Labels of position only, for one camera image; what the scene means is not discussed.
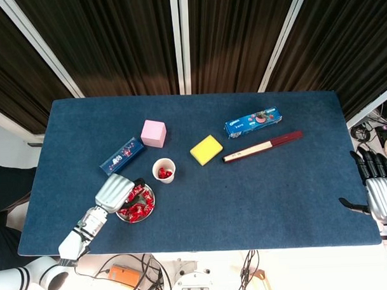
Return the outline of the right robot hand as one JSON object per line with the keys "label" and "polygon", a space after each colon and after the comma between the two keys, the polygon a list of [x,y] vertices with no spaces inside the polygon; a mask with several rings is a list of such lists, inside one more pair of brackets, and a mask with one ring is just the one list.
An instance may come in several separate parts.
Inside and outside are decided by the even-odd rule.
{"label": "right robot hand", "polygon": [[367,205],[354,204],[339,198],[347,209],[372,216],[376,222],[387,224],[387,157],[380,153],[358,148],[350,151],[367,196]]}

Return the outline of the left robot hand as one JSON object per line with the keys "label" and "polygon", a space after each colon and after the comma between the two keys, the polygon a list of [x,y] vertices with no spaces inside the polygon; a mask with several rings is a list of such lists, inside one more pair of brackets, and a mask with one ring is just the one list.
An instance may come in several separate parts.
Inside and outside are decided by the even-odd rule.
{"label": "left robot hand", "polygon": [[95,203],[108,214],[113,214],[122,208],[131,190],[138,185],[144,187],[146,182],[142,178],[131,181],[113,173],[96,194]]}

